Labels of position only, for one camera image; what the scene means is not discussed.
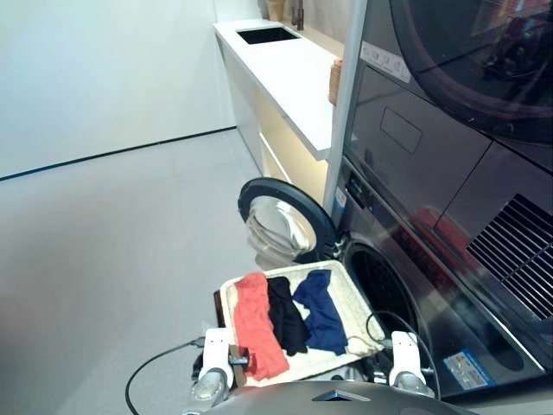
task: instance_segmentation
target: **sink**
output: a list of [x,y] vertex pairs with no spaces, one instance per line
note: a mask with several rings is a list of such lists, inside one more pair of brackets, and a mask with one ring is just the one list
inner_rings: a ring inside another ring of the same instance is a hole
[[236,33],[251,45],[256,43],[289,41],[298,38],[298,36],[284,28],[237,30]]

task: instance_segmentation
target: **dryer door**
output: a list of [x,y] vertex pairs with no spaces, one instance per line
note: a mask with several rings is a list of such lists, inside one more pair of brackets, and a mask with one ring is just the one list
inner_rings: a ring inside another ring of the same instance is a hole
[[240,191],[238,210],[258,262],[267,267],[334,257],[337,234],[332,220],[296,186],[266,177],[250,180]]
[[403,58],[452,117],[495,137],[551,145],[551,0],[391,0]]

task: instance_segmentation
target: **faucet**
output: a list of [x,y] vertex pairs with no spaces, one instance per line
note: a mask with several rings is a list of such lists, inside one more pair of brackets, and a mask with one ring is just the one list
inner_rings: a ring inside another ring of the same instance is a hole
[[303,30],[303,0],[297,1],[297,13],[292,7],[292,24],[297,25],[298,30]]

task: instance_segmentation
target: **red towel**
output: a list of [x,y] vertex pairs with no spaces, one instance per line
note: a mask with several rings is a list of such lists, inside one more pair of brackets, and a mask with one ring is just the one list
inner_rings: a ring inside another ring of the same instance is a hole
[[238,303],[234,308],[234,328],[238,345],[248,348],[250,364],[245,374],[255,380],[272,378],[289,369],[284,353],[273,334],[269,319],[267,279],[252,272],[236,284]]

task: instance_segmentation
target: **black cloth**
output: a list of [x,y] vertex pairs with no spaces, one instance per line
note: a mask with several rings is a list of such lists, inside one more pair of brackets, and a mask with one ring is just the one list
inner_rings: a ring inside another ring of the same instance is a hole
[[307,353],[305,341],[309,330],[300,312],[292,303],[290,282],[286,277],[267,278],[269,295],[269,319],[273,323],[273,333],[280,347],[288,356]]

